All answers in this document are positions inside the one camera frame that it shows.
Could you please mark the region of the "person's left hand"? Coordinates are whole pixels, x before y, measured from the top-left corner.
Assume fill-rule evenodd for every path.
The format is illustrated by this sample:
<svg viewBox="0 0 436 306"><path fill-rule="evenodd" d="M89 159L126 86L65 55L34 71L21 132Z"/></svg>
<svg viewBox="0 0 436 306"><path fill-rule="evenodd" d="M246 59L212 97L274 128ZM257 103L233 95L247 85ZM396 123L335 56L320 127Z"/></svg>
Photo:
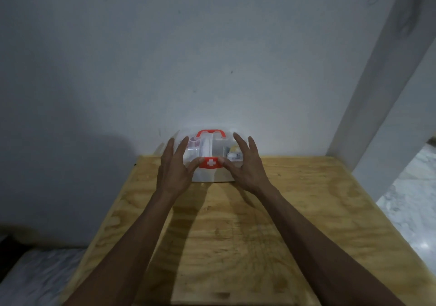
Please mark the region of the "person's left hand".
<svg viewBox="0 0 436 306"><path fill-rule="evenodd" d="M158 169L156 189L162 196L166 196L166 198L173 201L183 194L192 182L192 180L188 179L187 166L183 162L183 155L189 139L188 136L185 136L177 149L174 149L171 162L169 164L160 164Z"/></svg>

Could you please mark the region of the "person's right hand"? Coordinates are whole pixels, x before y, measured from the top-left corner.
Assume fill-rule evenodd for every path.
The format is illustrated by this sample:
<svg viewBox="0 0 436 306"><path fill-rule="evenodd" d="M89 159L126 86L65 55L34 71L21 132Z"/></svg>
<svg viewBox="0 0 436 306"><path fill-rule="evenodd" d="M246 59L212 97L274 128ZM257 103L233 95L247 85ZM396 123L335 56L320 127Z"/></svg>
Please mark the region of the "person's right hand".
<svg viewBox="0 0 436 306"><path fill-rule="evenodd" d="M243 154L242 178L235 181L243 190L248 191L256 196L262 194L265 190L272 187L262 161L248 161L248 142L246 142L238 133L233 133Z"/></svg>

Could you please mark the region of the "clear first aid box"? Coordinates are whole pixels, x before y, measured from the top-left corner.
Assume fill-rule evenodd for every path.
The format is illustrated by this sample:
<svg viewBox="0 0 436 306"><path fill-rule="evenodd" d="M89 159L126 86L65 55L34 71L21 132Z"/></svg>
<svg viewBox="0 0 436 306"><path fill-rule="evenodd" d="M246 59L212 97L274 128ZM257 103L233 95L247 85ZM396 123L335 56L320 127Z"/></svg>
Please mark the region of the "clear first aid box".
<svg viewBox="0 0 436 306"><path fill-rule="evenodd" d="M238 146L236 140L233 138L234 130L229 128L192 129L188 135L189 138L200 138L207 133L213 135L212 157L204 158L203 163L195 170L192 181L201 183L233 182L232 176L218 162L218 157L227 158L229 149L235 145ZM200 157L200 149L194 150L186 147L183 155L184 164L188 166L196 157ZM231 161L241 161L243 164L243 156L240 160Z"/></svg>

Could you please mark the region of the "person's left forearm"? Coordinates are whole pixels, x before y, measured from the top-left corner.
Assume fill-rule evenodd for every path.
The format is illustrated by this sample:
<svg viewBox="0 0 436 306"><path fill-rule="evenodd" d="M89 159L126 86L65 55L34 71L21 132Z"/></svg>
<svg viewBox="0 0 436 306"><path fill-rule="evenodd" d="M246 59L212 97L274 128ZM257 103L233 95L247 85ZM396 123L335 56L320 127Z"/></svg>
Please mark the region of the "person's left forearm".
<svg viewBox="0 0 436 306"><path fill-rule="evenodd" d="M156 190L128 231L63 306L131 306L166 218L181 194Z"/></svg>

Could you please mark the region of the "person's right forearm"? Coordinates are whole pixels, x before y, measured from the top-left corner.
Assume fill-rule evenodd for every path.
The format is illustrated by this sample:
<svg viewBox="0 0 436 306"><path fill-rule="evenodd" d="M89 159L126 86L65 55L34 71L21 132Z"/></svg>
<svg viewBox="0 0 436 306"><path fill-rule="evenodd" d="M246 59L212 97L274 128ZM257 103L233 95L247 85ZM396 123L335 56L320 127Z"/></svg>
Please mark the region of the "person's right forearm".
<svg viewBox="0 0 436 306"><path fill-rule="evenodd" d="M406 306L306 219L270 182L257 187L255 195L322 306Z"/></svg>

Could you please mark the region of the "white bandage roll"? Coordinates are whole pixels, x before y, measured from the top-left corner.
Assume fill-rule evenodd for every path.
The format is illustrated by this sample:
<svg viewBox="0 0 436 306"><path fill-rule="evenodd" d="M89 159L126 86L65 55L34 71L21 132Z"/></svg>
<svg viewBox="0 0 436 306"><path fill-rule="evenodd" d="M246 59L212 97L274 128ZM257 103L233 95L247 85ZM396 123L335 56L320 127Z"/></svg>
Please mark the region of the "white bandage roll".
<svg viewBox="0 0 436 306"><path fill-rule="evenodd" d="M207 133L200 137L200 156L204 158L212 157L213 135Z"/></svg>

